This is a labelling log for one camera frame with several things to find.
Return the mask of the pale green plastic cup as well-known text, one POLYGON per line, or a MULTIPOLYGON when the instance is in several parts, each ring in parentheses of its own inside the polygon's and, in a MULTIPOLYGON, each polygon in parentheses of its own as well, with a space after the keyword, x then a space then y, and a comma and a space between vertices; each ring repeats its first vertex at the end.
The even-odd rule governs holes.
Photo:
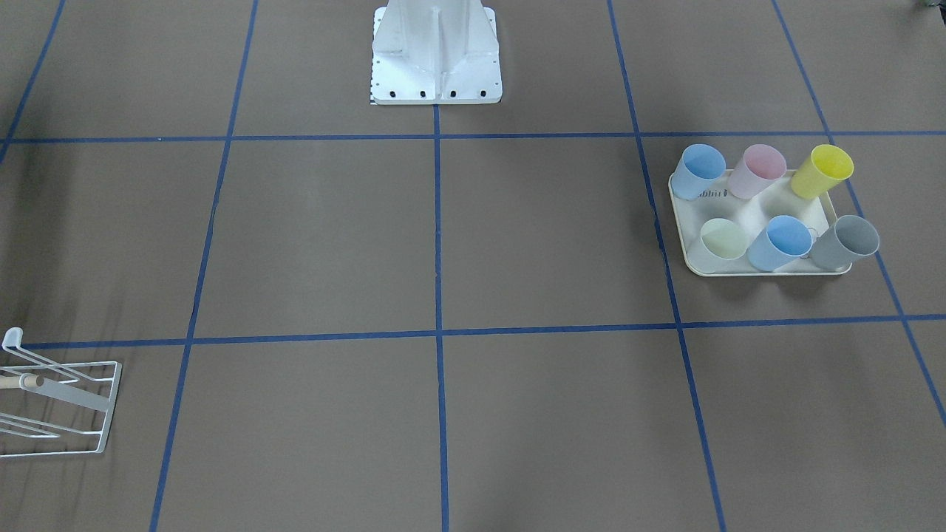
POLYGON ((747 252, 750 239, 746 230, 730 219, 713 218, 704 222, 698 241, 706 252, 719 259, 732 262, 747 252))

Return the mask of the blue cup front row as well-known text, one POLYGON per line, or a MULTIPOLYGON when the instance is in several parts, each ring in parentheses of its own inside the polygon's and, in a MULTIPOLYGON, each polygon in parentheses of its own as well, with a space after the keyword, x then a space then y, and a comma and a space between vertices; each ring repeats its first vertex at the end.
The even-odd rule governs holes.
POLYGON ((774 272, 807 255, 813 244, 813 236, 800 219, 774 216, 748 247, 746 256, 754 268, 774 272))

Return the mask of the blue cup row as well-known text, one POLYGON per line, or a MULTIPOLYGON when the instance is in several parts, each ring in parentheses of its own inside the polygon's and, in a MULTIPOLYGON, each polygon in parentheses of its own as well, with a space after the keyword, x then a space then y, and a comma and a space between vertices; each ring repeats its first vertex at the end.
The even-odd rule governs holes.
POLYGON ((717 148, 697 143, 686 147, 670 179, 677 198, 692 201, 707 191, 726 171, 726 159, 717 148))
POLYGON ((754 268, 774 272, 807 255, 813 244, 813 236, 800 219, 774 216, 748 247, 746 256, 754 268))

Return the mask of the grey plastic cup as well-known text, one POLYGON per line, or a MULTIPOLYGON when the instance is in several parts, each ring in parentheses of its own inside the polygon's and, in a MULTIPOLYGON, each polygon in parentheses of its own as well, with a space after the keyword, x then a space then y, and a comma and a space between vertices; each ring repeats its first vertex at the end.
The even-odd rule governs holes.
POLYGON ((844 215, 815 240, 809 259, 817 268, 838 270, 873 256, 878 250, 875 226, 862 216, 844 215))

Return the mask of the blue cup back row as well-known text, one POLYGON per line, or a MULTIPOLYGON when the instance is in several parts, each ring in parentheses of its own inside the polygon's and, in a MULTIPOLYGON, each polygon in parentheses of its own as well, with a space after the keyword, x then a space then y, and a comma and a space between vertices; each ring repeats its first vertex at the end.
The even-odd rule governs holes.
POLYGON ((677 198, 692 201, 707 191, 726 171, 726 159, 717 148, 697 143, 686 147, 670 179, 677 198))

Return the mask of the pink plastic cup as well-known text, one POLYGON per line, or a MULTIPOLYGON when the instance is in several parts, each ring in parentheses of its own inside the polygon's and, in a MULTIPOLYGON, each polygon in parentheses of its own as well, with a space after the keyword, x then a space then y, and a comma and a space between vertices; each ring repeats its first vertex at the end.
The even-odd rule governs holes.
POLYGON ((780 151, 770 145, 753 144, 731 171, 727 188, 731 195, 750 200, 783 177, 786 171, 787 162, 780 151))

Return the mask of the yellow plastic cup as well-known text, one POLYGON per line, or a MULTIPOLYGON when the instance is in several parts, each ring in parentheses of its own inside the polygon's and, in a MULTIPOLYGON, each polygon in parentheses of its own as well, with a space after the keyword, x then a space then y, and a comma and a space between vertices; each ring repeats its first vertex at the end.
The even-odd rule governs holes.
POLYGON ((805 200, 818 196, 842 184, 854 175, 854 161, 844 149, 832 144, 821 144, 811 150, 792 175, 791 191, 805 200))

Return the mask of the cream rabbit tray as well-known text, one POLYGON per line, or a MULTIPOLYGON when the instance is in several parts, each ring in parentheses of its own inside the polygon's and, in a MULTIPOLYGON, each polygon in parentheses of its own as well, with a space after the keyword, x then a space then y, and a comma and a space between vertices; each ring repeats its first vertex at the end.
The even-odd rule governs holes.
POLYGON ((831 196, 794 194, 795 170, 751 199, 729 190, 726 171, 695 199, 670 192, 684 263, 702 277, 841 276, 854 263, 825 268, 810 251, 838 220, 831 196))

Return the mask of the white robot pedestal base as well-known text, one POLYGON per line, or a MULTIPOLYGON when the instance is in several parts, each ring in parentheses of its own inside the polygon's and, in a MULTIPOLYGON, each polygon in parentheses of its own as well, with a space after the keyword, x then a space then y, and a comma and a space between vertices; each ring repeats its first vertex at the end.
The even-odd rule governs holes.
POLYGON ((372 104, 478 105, 503 98, 496 13, 482 2, 389 1, 372 21, 372 104))

